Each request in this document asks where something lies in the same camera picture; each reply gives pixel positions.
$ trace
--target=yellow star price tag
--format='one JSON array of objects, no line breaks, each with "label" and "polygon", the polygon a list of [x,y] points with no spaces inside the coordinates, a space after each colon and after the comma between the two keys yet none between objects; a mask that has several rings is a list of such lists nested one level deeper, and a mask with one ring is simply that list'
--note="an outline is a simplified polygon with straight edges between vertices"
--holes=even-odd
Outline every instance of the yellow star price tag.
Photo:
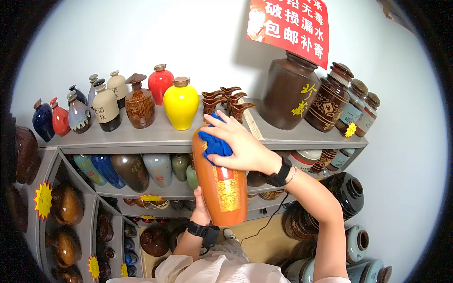
[{"label": "yellow star price tag", "polygon": [[39,189],[36,191],[36,197],[33,199],[36,202],[35,210],[38,211],[38,218],[41,217],[44,221],[44,218],[47,219],[48,214],[50,213],[50,207],[52,206],[52,189],[50,184],[44,180],[41,184],[39,183]]},{"label": "yellow star price tag", "polygon": [[127,277],[127,267],[126,267],[126,263],[123,262],[123,264],[121,265],[121,275],[123,277]]},{"label": "yellow star price tag", "polygon": [[96,256],[92,255],[88,258],[88,267],[90,268],[89,271],[91,273],[91,277],[94,279],[99,278],[99,264],[97,263]]},{"label": "yellow star price tag", "polygon": [[344,137],[345,138],[349,138],[350,136],[352,136],[357,130],[357,125],[356,123],[354,122],[351,122],[349,124],[349,127],[346,129],[346,133],[344,134]]},{"label": "yellow star price tag", "polygon": [[140,199],[143,201],[163,201],[164,199],[161,197],[158,197],[157,195],[142,195],[140,196]]}]

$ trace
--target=hand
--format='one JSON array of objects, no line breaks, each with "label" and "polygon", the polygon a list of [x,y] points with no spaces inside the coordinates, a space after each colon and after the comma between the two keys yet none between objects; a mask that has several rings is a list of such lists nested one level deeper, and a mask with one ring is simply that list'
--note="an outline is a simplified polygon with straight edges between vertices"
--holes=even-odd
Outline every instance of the hand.
[{"label": "hand", "polygon": [[210,161],[217,166],[243,171],[259,171],[266,175],[279,172],[282,158],[278,154],[264,147],[232,116],[228,117],[220,110],[217,110],[217,114],[224,122],[205,114],[204,118],[213,127],[203,127],[200,131],[224,140],[230,145],[233,155],[209,154],[207,158]]},{"label": "hand", "polygon": [[197,203],[195,205],[195,211],[192,213],[192,217],[190,217],[190,220],[201,226],[209,226],[209,223],[211,222],[211,217],[209,216],[203,197],[201,195],[200,186],[198,186],[193,191],[193,195],[195,196]]}]

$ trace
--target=yellow ceramic bottle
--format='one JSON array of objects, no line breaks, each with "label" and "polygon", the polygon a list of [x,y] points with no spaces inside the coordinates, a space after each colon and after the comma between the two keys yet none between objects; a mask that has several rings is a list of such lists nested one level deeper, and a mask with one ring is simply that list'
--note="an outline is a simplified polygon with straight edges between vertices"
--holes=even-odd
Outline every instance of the yellow ceramic bottle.
[{"label": "yellow ceramic bottle", "polygon": [[177,77],[164,94],[165,113],[173,128],[180,131],[190,128],[198,109],[198,92],[189,83],[190,78]]}]

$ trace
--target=person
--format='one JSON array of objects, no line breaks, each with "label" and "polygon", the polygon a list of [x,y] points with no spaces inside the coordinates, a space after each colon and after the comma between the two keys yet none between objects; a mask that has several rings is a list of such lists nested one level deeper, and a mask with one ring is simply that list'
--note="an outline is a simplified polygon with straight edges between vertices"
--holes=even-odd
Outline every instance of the person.
[{"label": "person", "polygon": [[[282,158],[264,147],[233,117],[217,112],[223,122],[205,115],[213,127],[202,131],[228,143],[233,154],[222,157],[210,154],[207,158],[217,166],[259,171],[266,175],[277,174]],[[350,283],[346,272],[346,237],[343,213],[336,198],[318,181],[292,166],[286,177],[285,189],[319,222],[314,277],[316,283]],[[201,226],[211,219],[202,198],[202,188],[194,191],[197,200],[191,221]],[[156,278],[110,279],[107,283],[124,282],[288,282],[277,266],[249,263],[241,245],[230,229],[224,230],[225,242],[215,245],[208,253],[199,256],[202,238],[184,232],[176,249],[155,271]]]}]

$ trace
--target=black cable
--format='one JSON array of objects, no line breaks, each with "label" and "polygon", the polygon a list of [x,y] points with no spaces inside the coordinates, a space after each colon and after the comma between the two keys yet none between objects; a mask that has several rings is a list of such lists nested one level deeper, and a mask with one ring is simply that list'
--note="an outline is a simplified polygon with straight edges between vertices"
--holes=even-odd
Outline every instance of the black cable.
[{"label": "black cable", "polygon": [[243,241],[243,240],[246,240],[246,239],[253,238],[253,237],[255,237],[255,236],[258,236],[258,234],[261,232],[261,230],[263,230],[264,228],[266,228],[266,227],[269,225],[269,222],[270,222],[270,220],[272,219],[272,217],[274,217],[274,215],[280,210],[280,208],[281,208],[282,205],[283,205],[283,202],[286,200],[286,198],[288,197],[288,195],[289,195],[289,193],[286,192],[286,196],[284,197],[284,199],[283,199],[282,202],[280,203],[279,208],[277,208],[277,210],[276,210],[274,213],[272,213],[272,215],[270,216],[269,221],[267,221],[266,225],[264,225],[264,227],[262,227],[261,229],[259,229],[258,232],[257,232],[255,235],[250,236],[250,237],[247,237],[247,238],[243,238],[242,241]]}]

